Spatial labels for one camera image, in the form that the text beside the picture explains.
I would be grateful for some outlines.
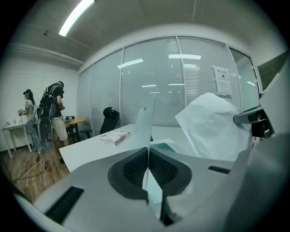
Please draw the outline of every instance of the floor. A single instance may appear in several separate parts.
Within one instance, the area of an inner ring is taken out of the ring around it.
[[[43,191],[58,182],[69,174],[65,164],[60,164],[57,154],[50,149],[45,156],[48,168],[45,170],[44,156],[40,155],[40,163],[37,163],[37,153],[30,153],[28,148],[23,148],[12,153],[14,158],[11,159],[9,154],[1,154],[1,169],[9,180],[33,203]]]

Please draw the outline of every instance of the table leg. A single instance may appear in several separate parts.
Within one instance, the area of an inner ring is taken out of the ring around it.
[[[76,124],[76,134],[77,134],[77,141],[80,142],[81,141],[81,138],[80,138],[80,133],[78,132],[78,126]]]
[[[14,143],[14,139],[13,139],[11,131],[9,131],[9,133],[10,133],[10,138],[11,138],[11,141],[12,141],[13,149],[14,149],[14,151],[16,151],[15,143]]]
[[[4,134],[4,138],[5,138],[5,143],[6,143],[6,147],[7,147],[7,150],[8,150],[8,153],[9,153],[9,156],[11,159],[13,159],[13,156],[11,154],[11,151],[10,151],[10,148],[8,146],[8,143],[7,143],[7,138],[6,138],[6,134],[5,134],[5,131],[3,130],[3,134]]]
[[[30,151],[30,153],[32,153],[32,150],[30,148],[30,144],[29,144],[29,140],[28,140],[28,137],[27,137],[27,133],[25,131],[25,127],[23,126],[23,131],[24,131],[24,136],[25,136],[25,140],[26,140],[26,143],[27,143],[27,146],[28,146],[28,149]]]

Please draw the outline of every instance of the table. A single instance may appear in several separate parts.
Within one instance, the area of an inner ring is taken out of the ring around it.
[[[74,118],[72,119],[71,121],[68,121],[65,123],[65,125],[69,126],[69,125],[76,125],[76,134],[77,134],[77,141],[80,142],[81,141],[81,138],[80,138],[80,133],[78,131],[78,123],[82,123],[82,122],[86,122],[87,119],[86,118]]]
[[[7,137],[6,137],[6,131],[9,131],[14,151],[16,151],[14,140],[13,140],[12,135],[11,135],[11,130],[18,129],[18,128],[23,128],[23,132],[24,132],[24,136],[25,136],[25,140],[26,140],[27,146],[29,148],[30,153],[32,153],[32,150],[30,148],[30,144],[29,144],[29,141],[28,141],[28,137],[27,137],[27,134],[25,132],[24,124],[22,122],[21,123],[17,123],[17,124],[10,124],[8,126],[4,126],[2,128],[2,131],[3,131],[3,134],[4,134],[6,147],[7,147],[7,150],[8,150],[8,153],[9,153],[9,156],[10,156],[11,159],[13,159],[13,156],[12,156],[12,153],[11,153],[10,148],[8,146]]]
[[[88,162],[139,148],[138,143],[134,140],[135,124],[128,124],[119,129],[130,131],[130,135],[117,146],[100,142],[100,135],[98,135],[60,148],[60,153],[68,170],[71,172]],[[190,142],[180,127],[152,126],[151,135],[154,140],[151,144],[165,142],[178,153],[186,155],[194,154]]]

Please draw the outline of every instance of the teal object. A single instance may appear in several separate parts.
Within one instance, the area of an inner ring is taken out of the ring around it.
[[[173,150],[167,143],[158,143],[158,144],[151,144],[150,148],[161,148],[164,150],[168,150],[168,151],[172,151],[172,152],[176,152],[175,150]]]

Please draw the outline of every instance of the round wooden table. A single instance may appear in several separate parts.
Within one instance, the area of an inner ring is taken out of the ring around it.
[[[77,141],[80,142],[81,141],[81,138],[80,138],[80,133],[78,131],[78,123],[82,123],[82,122],[86,122],[87,119],[86,118],[75,118],[75,119],[72,119],[71,121],[68,121],[65,123],[66,126],[69,126],[69,125],[75,125],[75,129],[76,129],[76,134],[77,134]]]

